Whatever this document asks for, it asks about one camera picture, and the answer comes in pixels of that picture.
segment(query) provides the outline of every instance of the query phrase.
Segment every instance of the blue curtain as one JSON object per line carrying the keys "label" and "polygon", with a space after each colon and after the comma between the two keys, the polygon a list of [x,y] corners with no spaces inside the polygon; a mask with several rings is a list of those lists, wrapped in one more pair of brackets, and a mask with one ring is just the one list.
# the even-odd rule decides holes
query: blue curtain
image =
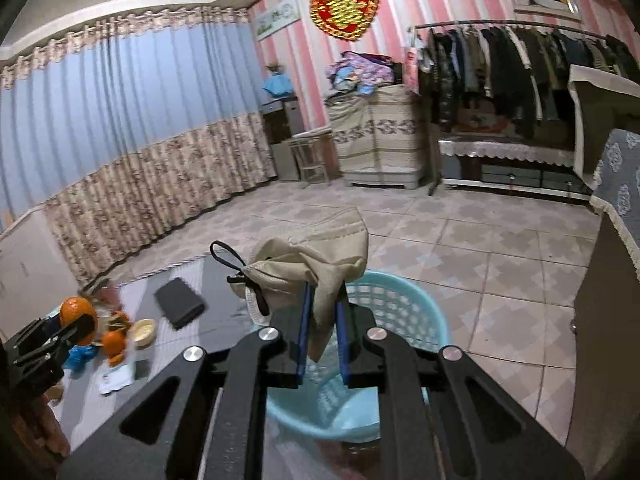
{"label": "blue curtain", "polygon": [[249,23],[112,36],[0,89],[0,210],[14,218],[115,159],[266,100]]}

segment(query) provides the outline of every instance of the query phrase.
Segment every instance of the orange fruit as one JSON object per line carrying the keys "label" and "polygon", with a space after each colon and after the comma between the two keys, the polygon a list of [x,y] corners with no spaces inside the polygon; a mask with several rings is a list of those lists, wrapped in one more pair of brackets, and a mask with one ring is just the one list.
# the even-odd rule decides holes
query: orange fruit
{"label": "orange fruit", "polygon": [[126,338],[121,331],[110,330],[102,336],[102,348],[107,357],[115,357],[124,352]]}
{"label": "orange fruit", "polygon": [[108,359],[109,366],[111,367],[118,366],[123,361],[124,361],[124,352],[121,352],[114,357],[109,357]]}
{"label": "orange fruit", "polygon": [[82,314],[89,314],[94,318],[94,330],[76,343],[79,346],[88,345],[94,340],[95,329],[98,326],[98,317],[95,314],[95,309],[88,300],[78,296],[68,298],[60,306],[60,323],[63,327],[78,319]]}

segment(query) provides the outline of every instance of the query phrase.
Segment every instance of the pink striped wallpaper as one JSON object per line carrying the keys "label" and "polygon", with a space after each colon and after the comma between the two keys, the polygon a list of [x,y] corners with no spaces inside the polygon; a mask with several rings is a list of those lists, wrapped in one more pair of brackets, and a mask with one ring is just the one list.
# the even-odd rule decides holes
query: pink striped wallpaper
{"label": "pink striped wallpaper", "polygon": [[[251,17],[280,1],[261,0],[250,9]],[[325,67],[336,61],[344,50],[386,54],[402,61],[402,45],[410,25],[472,19],[544,21],[612,34],[639,56],[640,36],[622,8],[611,9],[611,5],[605,6],[601,0],[574,2],[582,18],[578,25],[549,16],[516,15],[510,0],[380,0],[378,14],[369,30],[351,43],[321,32],[309,18],[309,0],[298,0],[302,20],[257,42],[257,51],[262,65],[275,61],[284,65],[299,96],[306,127],[311,129],[328,123],[322,104],[322,95],[330,86],[324,76]]]}

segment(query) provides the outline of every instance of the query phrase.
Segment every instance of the gold heart ornament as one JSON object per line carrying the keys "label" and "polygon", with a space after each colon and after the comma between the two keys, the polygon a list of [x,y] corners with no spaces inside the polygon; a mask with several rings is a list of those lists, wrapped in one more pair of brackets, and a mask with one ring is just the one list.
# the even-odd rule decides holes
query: gold heart ornament
{"label": "gold heart ornament", "polygon": [[323,32],[355,41],[369,28],[380,0],[311,0],[309,13]]}

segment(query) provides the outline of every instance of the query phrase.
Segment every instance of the crown molding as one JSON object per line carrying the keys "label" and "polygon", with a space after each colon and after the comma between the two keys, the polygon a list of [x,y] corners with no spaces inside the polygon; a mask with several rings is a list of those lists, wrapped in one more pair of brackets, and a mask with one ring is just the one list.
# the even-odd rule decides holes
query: crown molding
{"label": "crown molding", "polygon": [[57,33],[70,29],[79,23],[98,20],[104,16],[127,12],[133,9],[145,9],[161,6],[182,6],[215,4],[220,0],[110,0],[84,9],[75,10],[65,16],[61,16],[42,27],[32,30],[19,40],[0,46],[0,61],[7,61],[26,51]]}

